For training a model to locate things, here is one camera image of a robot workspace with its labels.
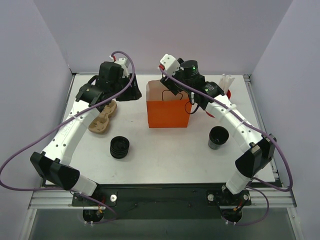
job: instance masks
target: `metal frame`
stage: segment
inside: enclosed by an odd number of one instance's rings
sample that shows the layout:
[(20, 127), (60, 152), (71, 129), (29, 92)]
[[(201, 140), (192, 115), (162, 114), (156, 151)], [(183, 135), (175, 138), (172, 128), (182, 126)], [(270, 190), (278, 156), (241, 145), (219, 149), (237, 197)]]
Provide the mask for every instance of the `metal frame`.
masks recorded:
[[(251, 87), (250, 76), (244, 75), (244, 81), (247, 87), (247, 91), (251, 100), (251, 104), (254, 110), (254, 113), (257, 117), (258, 125), (262, 130), (265, 130), (265, 126), (259, 112), (257, 102)], [(68, 99), (66, 101), (66, 105), (69, 100), (70, 91), (72, 88), (72, 84), (74, 82), (75, 76), (73, 76), (69, 93)], [(279, 174), (277, 171), (276, 163), (274, 159), (271, 162), (273, 174), (276, 180), (279, 179)], [(291, 221), (291, 225), (295, 234), (296, 239), (303, 240), (302, 229), (300, 227), (300, 222), (298, 221), (298, 216), (295, 207), (296, 201), (294, 195), (291, 192), (280, 192), (273, 188), (269, 187), (261, 187), (258, 188), (259, 190), (263, 191), (263, 193), (268, 197), (270, 208), (287, 208), (288, 215)], [(246, 206), (246, 208), (265, 208), (266, 207), (266, 200), (265, 198), (258, 192), (250, 190), (251, 196), (251, 206)], [(74, 196), (64, 190), (50, 190), (50, 191), (38, 191), (34, 192), (32, 198), (30, 200), (27, 217), (23, 226), (23, 229), (20, 234), (20, 239), (28, 239), (32, 225), (34, 223), (34, 219), (36, 216), (37, 209), (86, 209), (86, 210), (96, 210), (98, 209), (97, 206), (72, 206)]]

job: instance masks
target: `black round container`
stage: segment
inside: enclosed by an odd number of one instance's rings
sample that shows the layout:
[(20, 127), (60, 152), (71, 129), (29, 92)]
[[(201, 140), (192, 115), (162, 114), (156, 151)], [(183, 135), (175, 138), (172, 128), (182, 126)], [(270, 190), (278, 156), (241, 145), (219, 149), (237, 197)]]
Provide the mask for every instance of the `black round container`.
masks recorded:
[(208, 145), (212, 149), (219, 149), (229, 138), (228, 130), (222, 126), (215, 126), (209, 133)]
[(129, 140), (124, 136), (116, 136), (111, 140), (110, 153), (115, 159), (124, 158), (129, 151)]

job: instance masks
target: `white wall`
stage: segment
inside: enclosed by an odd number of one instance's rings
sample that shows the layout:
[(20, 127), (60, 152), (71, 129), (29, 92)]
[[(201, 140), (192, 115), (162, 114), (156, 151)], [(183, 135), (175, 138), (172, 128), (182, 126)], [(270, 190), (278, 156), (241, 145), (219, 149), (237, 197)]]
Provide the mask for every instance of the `white wall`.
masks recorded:
[[(71, 72), (32, 0), (0, 3), (0, 153), (2, 164), (14, 152), (58, 124)], [(14, 187), (38, 187), (30, 163), (33, 151), (16, 157), (1, 179)], [(0, 187), (0, 239), (19, 237), (31, 192)]]
[[(319, 239), (320, 2), (294, 0), (252, 74), (252, 86), (268, 132), (293, 173), (304, 236)], [(282, 179), (286, 176), (276, 158)]]
[(72, 72), (98, 72), (114, 50), (139, 73), (165, 53), (203, 74), (250, 74), (292, 0), (34, 0)]

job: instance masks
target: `orange box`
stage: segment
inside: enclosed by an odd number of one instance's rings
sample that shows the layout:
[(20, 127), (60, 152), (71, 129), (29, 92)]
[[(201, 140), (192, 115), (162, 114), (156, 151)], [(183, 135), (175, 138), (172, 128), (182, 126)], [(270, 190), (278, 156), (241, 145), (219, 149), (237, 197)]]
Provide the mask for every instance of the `orange box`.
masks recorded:
[(188, 102), (185, 92), (175, 96), (159, 80), (149, 81), (146, 86), (149, 128), (186, 128), (192, 108)]

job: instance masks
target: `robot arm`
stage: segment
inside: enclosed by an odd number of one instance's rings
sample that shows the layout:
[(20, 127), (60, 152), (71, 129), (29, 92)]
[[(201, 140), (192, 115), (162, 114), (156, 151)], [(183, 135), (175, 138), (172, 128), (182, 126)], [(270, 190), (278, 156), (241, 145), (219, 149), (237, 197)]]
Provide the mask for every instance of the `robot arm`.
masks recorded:
[[(64, 190), (79, 192), (87, 196), (95, 194), (99, 185), (81, 175), (77, 169), (70, 167), (69, 164), (88, 126), (110, 102), (86, 111), (80, 116), (75, 117), (75, 115), (88, 107), (105, 101), (122, 90), (132, 77), (132, 74), (128, 73), (128, 66), (126, 58), (115, 59), (114, 62), (104, 62), (100, 65), (99, 75), (91, 78), (80, 88), (67, 117), (67, 119), (73, 119), (59, 129), (41, 153), (34, 152), (30, 158), (34, 168), (43, 179)], [(130, 87), (116, 100), (131, 101), (137, 100), (141, 96), (136, 76), (134, 76)]]
[[(160, 80), (163, 85), (175, 95), (185, 91), (191, 104), (197, 103), (209, 115), (214, 116), (239, 145), (243, 155), (235, 161), (236, 171), (225, 184), (226, 189), (232, 195), (239, 194), (251, 178), (271, 161), (275, 146), (268, 138), (261, 136), (256, 131), (251, 131), (243, 124), (244, 122), (250, 123), (240, 114), (236, 109), (237, 106), (229, 101), (224, 91), (216, 83), (205, 81), (205, 77), (199, 73), (197, 61), (183, 61), (181, 58), (175, 59), (172, 55), (166, 54), (160, 60), (158, 68), (162, 73), (173, 76), (181, 83), (178, 84), (164, 76)], [(190, 88), (203, 94), (197, 94)], [(208, 95), (229, 108), (225, 109), (203, 95)], [(237, 119), (230, 110), (241, 117), (243, 121)]]

